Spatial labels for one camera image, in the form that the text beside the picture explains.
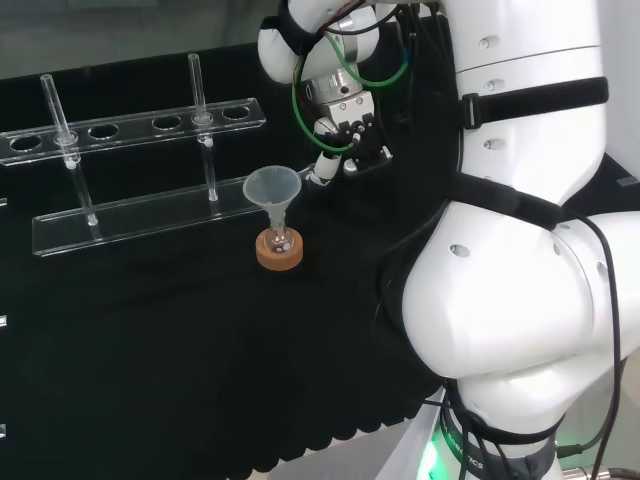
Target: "screw hole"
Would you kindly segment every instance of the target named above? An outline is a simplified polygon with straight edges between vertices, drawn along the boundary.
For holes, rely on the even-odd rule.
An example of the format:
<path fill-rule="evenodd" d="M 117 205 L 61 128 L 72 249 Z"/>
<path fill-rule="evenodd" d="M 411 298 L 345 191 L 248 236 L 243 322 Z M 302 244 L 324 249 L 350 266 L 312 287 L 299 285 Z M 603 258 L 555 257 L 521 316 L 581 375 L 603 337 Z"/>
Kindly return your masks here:
<path fill-rule="evenodd" d="M 609 271 L 604 263 L 598 262 L 598 273 L 603 277 L 609 276 Z"/>
<path fill-rule="evenodd" d="M 247 107 L 229 107 L 222 111 L 222 116 L 229 120 L 242 120 L 249 116 L 249 109 Z"/>
<path fill-rule="evenodd" d="M 451 245 L 449 247 L 449 250 L 456 257 L 460 257 L 460 258 L 467 258 L 469 255 L 471 255 L 471 252 L 469 251 L 469 249 L 464 245 Z"/>
<path fill-rule="evenodd" d="M 174 130 L 180 126 L 182 120 L 177 115 L 154 118 L 151 122 L 158 130 Z"/>
<path fill-rule="evenodd" d="M 120 129 L 117 125 L 98 125 L 97 127 L 89 129 L 89 136 L 96 140 L 109 140 L 118 134 L 118 130 Z"/>
<path fill-rule="evenodd" d="M 16 152 L 29 152 L 35 150 L 42 143 L 42 139 L 37 135 L 18 137 L 11 142 L 11 148 Z"/>

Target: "black strap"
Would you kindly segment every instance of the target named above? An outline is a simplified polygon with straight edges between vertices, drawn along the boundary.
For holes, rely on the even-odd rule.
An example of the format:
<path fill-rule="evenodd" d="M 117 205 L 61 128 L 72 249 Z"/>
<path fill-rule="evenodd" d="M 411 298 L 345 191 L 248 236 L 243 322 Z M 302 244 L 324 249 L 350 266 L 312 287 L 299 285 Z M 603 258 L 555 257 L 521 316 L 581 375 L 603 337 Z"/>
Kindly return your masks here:
<path fill-rule="evenodd" d="M 459 172 L 453 176 L 447 198 L 508 215 L 547 230 L 556 228 L 564 216 L 562 208 L 555 203 L 501 183 Z"/>
<path fill-rule="evenodd" d="M 461 104 L 464 128 L 474 130 L 485 123 L 591 107 L 607 103 L 608 100 L 607 79 L 597 77 L 495 95 L 470 93 L 462 97 Z"/>
<path fill-rule="evenodd" d="M 440 410 L 440 427 L 451 453 L 453 453 L 459 462 L 462 462 L 462 432 L 453 421 L 448 408 L 442 408 Z M 483 438 L 485 441 L 490 441 L 484 437 L 480 437 L 478 432 L 472 433 L 477 439 Z M 504 462 L 500 456 L 488 452 L 485 454 L 482 449 L 476 447 L 471 442 L 467 443 L 468 457 L 466 459 L 466 468 L 469 473 L 480 480 L 541 480 L 549 470 L 551 470 L 551 466 L 556 458 L 555 435 L 551 433 L 551 435 L 545 439 L 547 440 L 546 443 L 537 452 L 525 457 L 508 459 L 510 471 L 513 472 L 515 478 L 510 478 L 504 470 Z M 497 472 L 497 478 L 491 474 L 495 472 Z"/>
<path fill-rule="evenodd" d="M 467 411 L 467 415 L 456 415 L 456 418 L 466 430 L 473 432 L 476 437 L 480 437 L 496 445 L 531 445 L 532 443 L 541 442 L 554 435 L 564 420 L 563 415 L 558 423 L 541 432 L 512 433 L 507 432 L 506 430 L 490 427 L 479 419 L 476 420 L 473 412 L 468 411 L 462 403 L 462 398 L 458 391 L 458 382 L 454 380 L 449 380 L 445 403 L 447 400 L 453 407 Z"/>
<path fill-rule="evenodd" d="M 306 55 L 322 39 L 322 29 L 316 33 L 309 33 L 295 22 L 289 12 L 289 1 L 281 0 L 277 17 L 267 17 L 262 20 L 260 30 L 278 30 L 289 48 L 296 55 Z"/>

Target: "clear acrylic rack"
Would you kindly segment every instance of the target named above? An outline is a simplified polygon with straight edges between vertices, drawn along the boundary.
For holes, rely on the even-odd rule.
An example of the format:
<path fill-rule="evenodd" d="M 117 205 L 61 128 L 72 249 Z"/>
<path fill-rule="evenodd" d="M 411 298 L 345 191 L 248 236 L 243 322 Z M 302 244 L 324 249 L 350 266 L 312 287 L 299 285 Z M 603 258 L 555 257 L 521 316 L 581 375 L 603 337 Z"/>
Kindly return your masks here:
<path fill-rule="evenodd" d="M 264 113 L 255 98 L 207 104 L 198 55 L 188 56 L 188 66 L 193 106 L 76 123 L 67 123 L 53 77 L 41 77 L 54 125 L 0 134 L 0 165 L 62 158 L 80 208 L 33 219 L 35 255 L 70 252 L 258 210 L 243 194 L 244 177 L 216 181 L 214 139 L 223 132 L 260 128 L 266 123 Z M 195 137 L 200 146 L 203 185 L 93 204 L 82 173 L 83 154 L 185 137 Z"/>
<path fill-rule="evenodd" d="M 212 121 L 204 126 L 193 122 L 196 107 L 191 106 L 69 123 L 68 127 L 77 136 L 77 153 L 83 154 L 258 128 L 266 122 L 255 98 L 210 103 L 205 105 L 205 111 L 211 114 Z M 1 133 L 0 164 L 20 165 L 62 157 L 64 150 L 56 142 L 57 135 L 55 126 Z"/>

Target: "white robot body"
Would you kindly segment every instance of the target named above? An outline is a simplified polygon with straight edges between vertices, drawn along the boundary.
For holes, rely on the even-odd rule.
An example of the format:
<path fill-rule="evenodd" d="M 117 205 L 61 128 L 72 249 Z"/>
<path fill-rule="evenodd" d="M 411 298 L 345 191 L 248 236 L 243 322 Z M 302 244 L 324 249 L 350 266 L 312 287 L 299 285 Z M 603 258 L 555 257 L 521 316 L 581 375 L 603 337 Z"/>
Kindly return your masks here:
<path fill-rule="evenodd" d="M 305 6 L 299 10 L 298 6 L 302 4 Z M 315 27 L 317 22 L 314 23 L 312 21 L 317 19 L 319 11 L 337 11 L 339 8 L 337 4 L 344 4 L 344 1 L 324 1 L 318 2 L 317 4 L 315 2 L 291 2 L 289 8 L 291 16 L 296 19 L 300 26 L 305 28 L 304 25 L 309 24 L 313 24 Z M 327 16 L 325 21 L 329 21 L 331 16 L 332 15 Z M 377 21 L 376 14 L 371 7 L 361 8 L 352 12 L 350 19 L 352 21 L 349 25 L 350 30 L 361 30 L 373 25 Z M 320 23 L 317 28 L 320 28 L 322 25 L 324 25 L 324 23 Z M 339 29 L 338 25 L 334 24 L 333 27 Z M 374 28 L 370 32 L 347 39 L 346 45 L 345 37 L 336 36 L 335 39 L 342 53 L 346 57 L 349 57 L 350 54 L 353 55 L 355 57 L 354 63 L 359 63 L 373 55 L 379 38 L 380 32 L 377 28 Z M 293 71 L 298 64 L 298 56 L 289 49 L 279 32 L 276 30 L 260 31 L 258 37 L 258 55 L 260 56 L 260 62 L 265 72 L 267 72 L 272 80 L 285 85 L 292 82 Z M 340 61 L 333 51 L 331 44 L 326 38 L 323 38 L 309 53 L 304 70 L 302 71 L 301 80 L 323 77 L 340 67 Z"/>
<path fill-rule="evenodd" d="M 290 8 L 294 15 L 293 6 L 304 4 L 304 15 L 321 17 L 300 24 L 315 31 L 328 21 L 327 9 L 335 12 L 341 3 L 292 0 Z M 596 0 L 443 3 L 461 96 L 603 76 Z M 339 67 L 324 42 L 309 56 L 305 78 Z M 375 42 L 371 37 L 373 48 Z M 261 32 L 260 44 L 267 72 L 290 82 L 297 58 L 279 34 Z M 270 66 L 273 57 L 282 67 Z M 563 205 L 597 171 L 605 134 L 604 105 L 487 123 L 465 132 L 461 171 Z M 628 355 L 640 345 L 640 213 L 592 220 L 612 249 L 622 354 Z M 555 425 L 613 363 L 606 261 L 597 237 L 580 222 L 549 232 L 452 202 L 409 275 L 403 319 L 424 363 L 459 380 L 466 408 L 513 433 Z M 543 445 L 504 451 L 522 457 Z M 457 476 L 460 465 L 448 446 L 438 445 L 438 453 L 449 476 Z M 561 477 L 556 460 L 544 478 Z"/>

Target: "black table surface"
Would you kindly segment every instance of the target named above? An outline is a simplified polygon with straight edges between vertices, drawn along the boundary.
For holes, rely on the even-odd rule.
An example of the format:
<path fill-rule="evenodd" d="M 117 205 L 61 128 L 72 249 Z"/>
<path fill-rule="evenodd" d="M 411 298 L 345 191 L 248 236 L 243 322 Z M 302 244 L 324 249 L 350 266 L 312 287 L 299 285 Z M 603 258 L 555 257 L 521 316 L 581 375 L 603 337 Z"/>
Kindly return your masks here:
<path fill-rule="evenodd" d="M 363 76 L 397 69 L 393 33 Z M 220 178 L 315 161 L 290 90 L 265 77 L 255 45 L 200 55 L 208 102 L 256 97 L 268 122 L 216 139 Z M 421 55 L 412 130 L 395 121 L 406 79 L 380 94 L 393 165 L 303 192 L 287 219 L 305 259 L 285 274 L 255 260 L 261 213 L 35 257 L 31 219 L 76 208 L 71 180 L 61 161 L 0 169 L 0 478 L 244 479 L 415 414 L 438 383 L 393 322 L 373 319 L 380 253 L 437 208 L 456 155 L 446 84 Z M 192 100 L 186 55 L 54 79 L 69 121 Z M 37 76 L 0 82 L 0 105 L 0 131 L 50 123 Z M 85 155 L 83 166 L 95 203 L 203 183 L 193 139 Z M 638 190 L 615 181 L 625 175 L 605 159 L 571 206 L 640 208 Z M 407 265 L 389 291 L 394 317 Z"/>

